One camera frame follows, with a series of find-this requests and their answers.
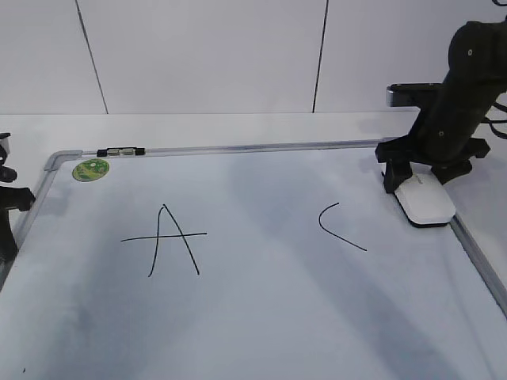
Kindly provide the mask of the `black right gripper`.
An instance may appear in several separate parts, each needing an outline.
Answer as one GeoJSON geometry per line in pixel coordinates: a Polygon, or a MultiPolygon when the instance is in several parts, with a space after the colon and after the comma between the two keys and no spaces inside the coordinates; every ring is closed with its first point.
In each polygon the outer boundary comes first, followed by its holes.
{"type": "Polygon", "coordinates": [[[407,135],[381,142],[375,149],[377,162],[386,163],[387,194],[413,176],[410,162],[433,165],[432,174],[446,184],[472,170],[468,158],[484,158],[490,152],[485,140],[472,135],[491,108],[491,83],[448,74],[441,85],[436,100],[419,108],[407,135]]]}

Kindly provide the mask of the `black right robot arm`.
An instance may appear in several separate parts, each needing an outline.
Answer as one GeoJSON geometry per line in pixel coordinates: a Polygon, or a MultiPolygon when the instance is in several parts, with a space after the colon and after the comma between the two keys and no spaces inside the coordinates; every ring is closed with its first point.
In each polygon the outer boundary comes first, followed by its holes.
{"type": "Polygon", "coordinates": [[[478,126],[506,91],[506,23],[468,21],[452,37],[448,72],[441,83],[392,84],[391,107],[417,107],[409,132],[375,149],[386,166],[383,186],[394,192],[412,177],[412,164],[428,165],[441,184],[468,174],[471,159],[490,152],[478,126]]]}

